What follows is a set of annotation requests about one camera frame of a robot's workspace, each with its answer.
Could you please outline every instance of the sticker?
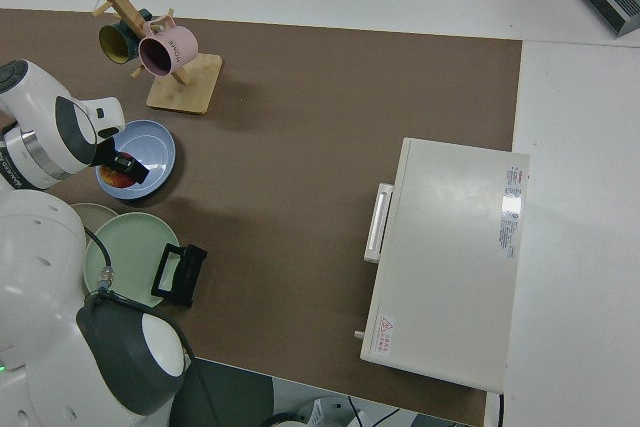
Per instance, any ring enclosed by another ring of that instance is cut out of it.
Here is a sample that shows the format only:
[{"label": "sticker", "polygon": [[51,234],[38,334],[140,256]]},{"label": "sticker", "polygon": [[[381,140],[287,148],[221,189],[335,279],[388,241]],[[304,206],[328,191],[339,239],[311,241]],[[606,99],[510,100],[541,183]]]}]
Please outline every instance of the sticker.
[{"label": "sticker", "polygon": [[396,321],[393,317],[389,317],[387,315],[380,316],[378,320],[378,329],[376,330],[376,354],[389,355],[395,323]]},{"label": "sticker", "polygon": [[518,222],[522,215],[522,190],[524,188],[525,174],[517,166],[507,170],[504,195],[502,196],[502,214],[500,216],[500,233],[498,245],[500,256],[505,259],[513,259],[517,252]]}]

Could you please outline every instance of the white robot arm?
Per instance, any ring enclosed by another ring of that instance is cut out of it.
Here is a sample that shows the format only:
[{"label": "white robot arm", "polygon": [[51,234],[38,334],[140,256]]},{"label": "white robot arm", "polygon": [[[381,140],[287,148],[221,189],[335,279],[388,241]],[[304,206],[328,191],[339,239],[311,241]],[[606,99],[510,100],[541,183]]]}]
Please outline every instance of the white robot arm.
[{"label": "white robot arm", "polygon": [[171,401],[185,369],[178,335],[152,315],[85,302],[73,209],[44,192],[8,192],[0,239],[0,425],[130,427]]},{"label": "white robot arm", "polygon": [[117,99],[74,99],[26,60],[0,67],[0,110],[16,120],[0,144],[0,174],[13,188],[51,187],[91,165],[97,145],[124,129]]},{"label": "white robot arm", "polygon": [[0,136],[0,425],[148,425],[181,385],[181,339],[106,291],[85,299],[82,223],[40,191],[95,162],[120,104],[78,101],[21,60],[0,67],[0,110],[16,120]]}]

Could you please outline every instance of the blue bowl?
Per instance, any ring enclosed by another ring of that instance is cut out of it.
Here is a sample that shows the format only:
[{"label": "blue bowl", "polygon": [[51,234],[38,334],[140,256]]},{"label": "blue bowl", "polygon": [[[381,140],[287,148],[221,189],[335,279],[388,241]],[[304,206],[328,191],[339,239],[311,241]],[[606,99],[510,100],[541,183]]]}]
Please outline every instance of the blue bowl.
[{"label": "blue bowl", "polygon": [[166,182],[176,160],[176,145],[163,125],[152,120],[134,120],[113,139],[116,150],[132,155],[149,169],[149,174],[142,184],[121,189],[105,183],[100,177],[100,167],[96,167],[102,190],[116,199],[134,200],[152,194]]}]

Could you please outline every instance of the brown mat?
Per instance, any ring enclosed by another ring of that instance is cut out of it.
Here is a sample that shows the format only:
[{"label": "brown mat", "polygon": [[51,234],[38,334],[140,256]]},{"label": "brown mat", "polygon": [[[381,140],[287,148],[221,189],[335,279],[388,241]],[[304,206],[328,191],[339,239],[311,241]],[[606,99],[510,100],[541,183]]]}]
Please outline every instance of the brown mat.
[{"label": "brown mat", "polygon": [[176,168],[145,201],[109,197],[92,169],[51,193],[155,214],[209,251],[194,307],[165,307],[196,354],[481,425],[484,392],[362,361],[353,332],[375,277],[362,256],[377,185],[403,137],[510,150],[521,43],[184,20],[225,61],[200,117],[145,106],[151,76],[130,79],[136,65],[98,45],[112,22],[0,10],[0,63],[34,61],[75,97],[115,96],[127,120],[173,133]]}]

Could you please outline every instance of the black handle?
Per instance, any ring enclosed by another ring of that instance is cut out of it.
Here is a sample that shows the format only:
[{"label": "black handle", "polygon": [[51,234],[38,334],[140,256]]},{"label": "black handle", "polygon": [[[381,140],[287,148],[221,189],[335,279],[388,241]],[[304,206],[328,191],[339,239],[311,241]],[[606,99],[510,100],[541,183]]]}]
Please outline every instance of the black handle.
[{"label": "black handle", "polygon": [[[180,256],[176,271],[173,274],[171,290],[160,288],[160,279],[167,265],[169,254],[174,253]],[[196,290],[196,283],[202,268],[204,259],[207,258],[207,251],[189,244],[187,247],[177,247],[167,244],[164,247],[156,277],[153,280],[151,293],[155,296],[170,300],[179,305],[191,307],[193,305],[193,293]]]}]

